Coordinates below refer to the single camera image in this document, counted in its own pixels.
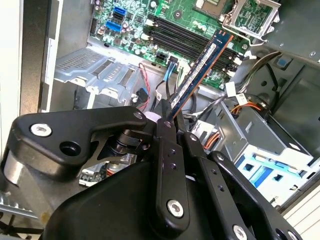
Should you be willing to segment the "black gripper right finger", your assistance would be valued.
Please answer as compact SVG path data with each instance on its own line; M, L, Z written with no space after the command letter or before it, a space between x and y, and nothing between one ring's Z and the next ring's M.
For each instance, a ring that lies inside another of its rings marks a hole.
M187 170L195 176L216 240L300 240L299 233L221 152L206 154L200 140L174 118Z

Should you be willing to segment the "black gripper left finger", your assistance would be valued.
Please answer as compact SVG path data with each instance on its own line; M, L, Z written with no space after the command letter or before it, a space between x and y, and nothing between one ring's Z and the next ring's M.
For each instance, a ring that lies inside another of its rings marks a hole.
M16 118L2 174L12 195L22 199L45 229L60 205L86 190L78 185L82 169L124 154L136 155L134 164L172 162L184 167L171 120L165 116L150 120L135 107L121 106Z

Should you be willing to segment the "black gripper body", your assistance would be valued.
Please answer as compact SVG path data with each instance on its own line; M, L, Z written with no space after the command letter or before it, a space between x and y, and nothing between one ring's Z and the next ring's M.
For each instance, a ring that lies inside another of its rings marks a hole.
M182 164L141 162L72 196L44 240L223 240L215 210Z

